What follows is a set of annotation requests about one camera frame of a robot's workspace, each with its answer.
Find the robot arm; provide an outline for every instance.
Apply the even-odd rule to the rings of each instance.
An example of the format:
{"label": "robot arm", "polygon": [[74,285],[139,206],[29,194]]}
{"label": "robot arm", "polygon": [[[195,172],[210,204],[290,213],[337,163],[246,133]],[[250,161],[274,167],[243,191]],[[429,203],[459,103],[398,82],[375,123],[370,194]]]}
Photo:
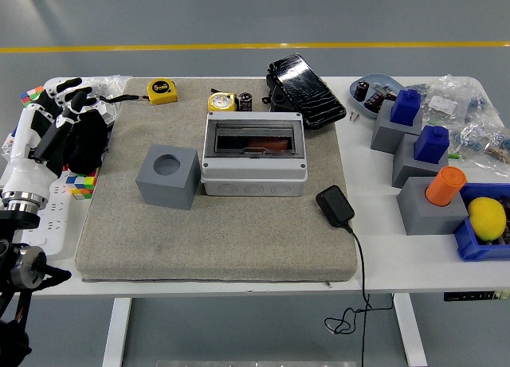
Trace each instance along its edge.
{"label": "robot arm", "polygon": [[63,82],[55,90],[41,93],[23,109],[14,136],[10,156],[13,172],[2,191],[5,208],[0,209],[0,318],[14,294],[19,292],[20,296],[14,320],[0,321],[1,366],[16,367],[31,352],[25,327],[32,293],[71,277],[69,271],[49,266],[42,248],[13,244],[13,237],[17,230],[38,227],[37,212],[45,207],[49,187],[61,174],[62,167],[52,170],[49,163],[59,156],[59,148],[79,121],[87,94],[76,93],[70,106],[62,108],[54,93],[79,83]]}

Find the yellow floor line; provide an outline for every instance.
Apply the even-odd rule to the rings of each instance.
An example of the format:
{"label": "yellow floor line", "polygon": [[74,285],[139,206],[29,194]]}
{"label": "yellow floor line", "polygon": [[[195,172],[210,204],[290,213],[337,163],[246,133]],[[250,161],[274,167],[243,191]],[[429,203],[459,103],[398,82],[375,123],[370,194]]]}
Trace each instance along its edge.
{"label": "yellow floor line", "polygon": [[412,49],[510,47],[510,41],[409,41],[409,42],[297,42],[297,43],[212,43],[189,45],[90,45],[0,47],[2,54],[73,53],[94,51],[179,51],[240,49]]}

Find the black cable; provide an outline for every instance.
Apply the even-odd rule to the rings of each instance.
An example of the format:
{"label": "black cable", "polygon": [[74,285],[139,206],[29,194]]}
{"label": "black cable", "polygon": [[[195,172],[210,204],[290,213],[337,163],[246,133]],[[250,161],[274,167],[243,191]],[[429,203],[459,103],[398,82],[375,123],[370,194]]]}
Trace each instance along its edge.
{"label": "black cable", "polygon": [[365,304],[365,312],[363,313],[363,336],[361,337],[361,367],[365,365],[365,334],[367,333],[367,308],[368,303]]}
{"label": "black cable", "polygon": [[[359,250],[359,258],[361,259],[361,292],[363,295],[363,301],[365,302],[364,309],[356,309],[354,310],[352,307],[348,307],[342,314],[342,318],[333,318],[328,317],[324,319],[324,325],[326,328],[331,331],[334,335],[350,335],[356,331],[356,319],[358,318],[358,314],[363,314],[363,339],[362,339],[362,349],[361,349],[361,367],[364,366],[364,358],[365,358],[365,330],[367,326],[367,313],[370,311],[381,311],[381,310],[393,310],[394,308],[394,294],[391,295],[391,305],[389,307],[372,307],[370,304],[370,294],[367,295],[365,289],[365,259],[363,257],[363,250],[361,249],[361,243],[359,242],[358,237],[355,235],[349,224],[345,224],[343,226],[345,230],[347,230],[352,237],[356,241],[356,245]],[[346,320],[347,313],[353,313],[354,318],[351,322]],[[338,325],[335,327],[330,326],[330,322],[338,322]]]}
{"label": "black cable", "polygon": [[116,98],[107,99],[104,96],[100,96],[99,100],[105,103],[117,103],[117,102],[124,102],[126,100],[138,100],[138,99],[146,99],[149,100],[148,96],[140,96],[140,95],[121,95],[117,96]]}

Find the lemon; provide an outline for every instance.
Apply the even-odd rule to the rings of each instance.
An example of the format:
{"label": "lemon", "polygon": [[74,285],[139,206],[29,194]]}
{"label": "lemon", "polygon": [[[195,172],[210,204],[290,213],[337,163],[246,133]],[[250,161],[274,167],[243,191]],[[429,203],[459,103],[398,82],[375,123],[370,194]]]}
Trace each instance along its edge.
{"label": "lemon", "polygon": [[489,197],[475,198],[468,205],[469,220],[477,237],[493,241],[501,236],[507,224],[503,205]]}

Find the black case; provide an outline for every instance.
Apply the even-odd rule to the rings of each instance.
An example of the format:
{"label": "black case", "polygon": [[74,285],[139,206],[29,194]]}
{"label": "black case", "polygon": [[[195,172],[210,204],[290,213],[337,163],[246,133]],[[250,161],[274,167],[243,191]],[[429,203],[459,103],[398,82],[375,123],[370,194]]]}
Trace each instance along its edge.
{"label": "black case", "polygon": [[305,130],[315,130],[345,117],[345,107],[300,54],[273,62],[268,73],[271,110],[300,112]]}

